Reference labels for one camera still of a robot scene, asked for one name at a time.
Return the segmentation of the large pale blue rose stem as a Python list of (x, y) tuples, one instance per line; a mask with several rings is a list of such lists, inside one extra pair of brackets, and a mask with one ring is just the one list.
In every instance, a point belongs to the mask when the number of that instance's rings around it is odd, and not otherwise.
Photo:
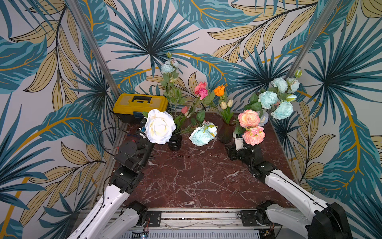
[(151, 143), (159, 145), (167, 143), (176, 129), (173, 117), (168, 112), (161, 112), (158, 109), (143, 112), (143, 115), (146, 123), (141, 135)]

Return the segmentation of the light blue peony bunch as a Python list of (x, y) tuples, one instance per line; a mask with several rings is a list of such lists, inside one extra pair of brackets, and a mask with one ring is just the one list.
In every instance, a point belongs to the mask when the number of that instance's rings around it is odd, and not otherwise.
[(302, 70), (299, 68), (292, 77), (273, 79), (271, 87), (254, 93), (244, 109), (256, 111), (259, 117), (261, 110), (264, 110), (274, 120), (289, 118), (293, 113), (292, 103), (297, 100), (296, 93), (300, 87), (298, 79), (301, 76)]

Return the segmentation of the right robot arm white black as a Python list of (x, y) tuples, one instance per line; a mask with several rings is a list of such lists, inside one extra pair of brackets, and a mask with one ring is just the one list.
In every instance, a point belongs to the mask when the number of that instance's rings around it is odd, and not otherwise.
[(268, 200), (251, 213), (241, 212), (244, 224), (271, 226), (279, 224), (306, 239), (351, 239), (352, 232), (345, 210), (337, 203), (329, 204), (288, 178), (271, 162), (264, 161), (259, 145), (242, 147), (225, 145), (230, 160), (239, 160), (247, 166), (251, 175), (276, 190), (299, 212), (296, 213)]

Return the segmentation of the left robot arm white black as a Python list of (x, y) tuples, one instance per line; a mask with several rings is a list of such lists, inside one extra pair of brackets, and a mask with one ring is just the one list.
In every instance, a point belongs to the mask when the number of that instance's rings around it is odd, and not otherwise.
[(140, 122), (138, 141), (122, 143), (116, 154), (120, 167), (107, 180), (99, 201), (81, 224), (69, 235), (71, 239), (117, 239), (136, 225), (147, 223), (147, 207), (134, 201), (113, 222), (110, 221), (117, 209), (129, 198), (144, 177), (145, 168), (154, 143), (145, 135), (147, 122)]

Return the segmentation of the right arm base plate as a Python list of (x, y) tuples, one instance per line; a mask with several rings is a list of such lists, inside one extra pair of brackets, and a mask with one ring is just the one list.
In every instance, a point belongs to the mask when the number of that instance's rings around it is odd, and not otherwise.
[(281, 226), (271, 222), (266, 216), (265, 212), (257, 210), (241, 210), (237, 213), (238, 219), (241, 220), (244, 227), (269, 227)]

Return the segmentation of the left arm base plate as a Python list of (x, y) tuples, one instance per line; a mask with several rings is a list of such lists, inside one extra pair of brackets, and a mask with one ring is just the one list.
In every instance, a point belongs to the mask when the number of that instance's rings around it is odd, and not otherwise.
[(162, 219), (161, 211), (135, 212), (138, 216), (138, 222), (135, 224), (137, 228), (149, 227), (159, 228)]

